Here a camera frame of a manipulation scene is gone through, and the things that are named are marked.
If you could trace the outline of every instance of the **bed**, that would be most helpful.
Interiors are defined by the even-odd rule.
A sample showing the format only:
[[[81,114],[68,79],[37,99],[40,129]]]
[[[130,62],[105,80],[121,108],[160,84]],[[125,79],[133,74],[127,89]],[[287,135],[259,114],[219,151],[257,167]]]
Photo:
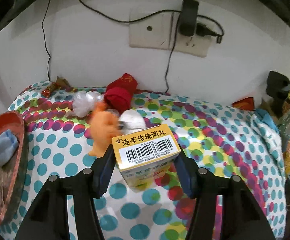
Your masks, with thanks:
[[[66,116],[77,91],[57,90],[49,99],[40,93],[50,82],[26,88],[9,110],[22,114],[29,141],[27,174],[21,202],[13,220],[0,226],[4,239],[13,239],[26,211],[51,174],[75,175],[95,157],[89,116]],[[286,224],[285,171],[279,135],[253,112],[188,97],[138,90],[132,100],[147,127],[166,123],[188,157],[217,176],[238,174],[252,191],[276,238]],[[151,185],[129,188],[115,167],[108,191],[94,199],[105,239],[185,239],[195,200],[182,191],[172,165]],[[220,234],[222,198],[216,206],[213,239]],[[68,196],[70,239],[77,239],[72,196]]]

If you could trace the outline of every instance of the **clear plastic bag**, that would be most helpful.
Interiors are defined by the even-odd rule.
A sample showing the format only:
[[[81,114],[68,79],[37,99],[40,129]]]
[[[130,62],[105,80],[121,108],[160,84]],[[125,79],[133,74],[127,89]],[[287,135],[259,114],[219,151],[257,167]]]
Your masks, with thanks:
[[[78,117],[86,116],[90,111],[94,109],[95,103],[98,101],[102,101],[103,98],[103,95],[95,91],[89,91],[87,93],[86,91],[77,92],[74,96],[73,102],[74,115]]]

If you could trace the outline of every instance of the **blue fabric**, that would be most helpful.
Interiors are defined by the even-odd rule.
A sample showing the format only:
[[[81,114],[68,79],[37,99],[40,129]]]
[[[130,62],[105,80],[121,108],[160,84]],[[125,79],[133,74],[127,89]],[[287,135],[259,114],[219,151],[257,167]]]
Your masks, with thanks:
[[[270,128],[272,128],[276,133],[279,134],[277,126],[275,125],[272,117],[266,110],[257,108],[255,110],[255,114],[262,123],[267,124]]]
[[[8,129],[0,135],[0,167],[10,160],[18,145],[18,140],[11,130]]]

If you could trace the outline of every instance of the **electrical outlet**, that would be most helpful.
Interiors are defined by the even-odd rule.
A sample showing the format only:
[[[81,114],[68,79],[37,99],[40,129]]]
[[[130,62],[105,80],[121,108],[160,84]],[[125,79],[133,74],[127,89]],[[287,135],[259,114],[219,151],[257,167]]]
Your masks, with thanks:
[[[130,20],[139,19],[150,12],[130,12]],[[160,13],[129,25],[129,46],[137,48],[168,49],[172,13]]]
[[[169,43],[169,49],[172,49],[175,37],[176,22],[178,18],[178,13],[174,14],[173,24],[172,24],[172,35],[171,41]],[[214,24],[210,21],[205,21],[204,19],[199,20],[199,22],[205,24],[208,28],[213,30]],[[196,31],[193,36],[188,37],[177,33],[175,51],[192,54],[198,57],[206,57],[208,48],[210,47],[211,42],[215,40],[211,36],[200,37],[196,35]]]

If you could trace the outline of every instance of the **white label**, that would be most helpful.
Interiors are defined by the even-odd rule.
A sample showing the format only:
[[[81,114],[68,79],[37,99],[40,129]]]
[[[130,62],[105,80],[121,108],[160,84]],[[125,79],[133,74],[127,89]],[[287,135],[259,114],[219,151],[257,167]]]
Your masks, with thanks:
[[[122,165],[120,169],[125,169],[144,163],[177,151],[171,135],[166,135],[145,143],[128,146],[119,149]]]

